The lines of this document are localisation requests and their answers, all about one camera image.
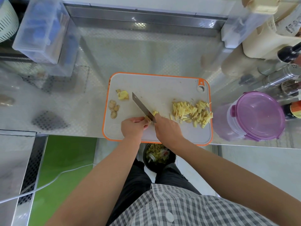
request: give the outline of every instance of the knife blade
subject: knife blade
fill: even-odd
[[[133,101],[138,105],[138,107],[147,115],[150,120],[155,123],[156,119],[154,115],[145,107],[145,105],[139,100],[139,98],[132,92]]]

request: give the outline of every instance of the person's left arm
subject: person's left arm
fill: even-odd
[[[137,155],[144,117],[121,123],[124,139],[97,164],[62,203],[45,226],[105,225]]]

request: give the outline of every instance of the person's right hand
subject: person's right hand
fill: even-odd
[[[161,117],[160,114],[155,115],[156,136],[158,140],[172,150],[179,141],[184,139],[180,126],[177,122]]]

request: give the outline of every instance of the green panel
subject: green panel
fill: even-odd
[[[49,136],[37,187],[52,181],[60,172],[93,163],[96,140],[89,137]],[[29,226],[44,225],[92,167],[63,173],[55,182],[37,191]]]

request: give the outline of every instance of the cutting board handle hole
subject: cutting board handle hole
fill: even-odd
[[[204,93],[204,92],[205,92],[205,87],[199,85],[199,86],[198,86],[198,92]]]

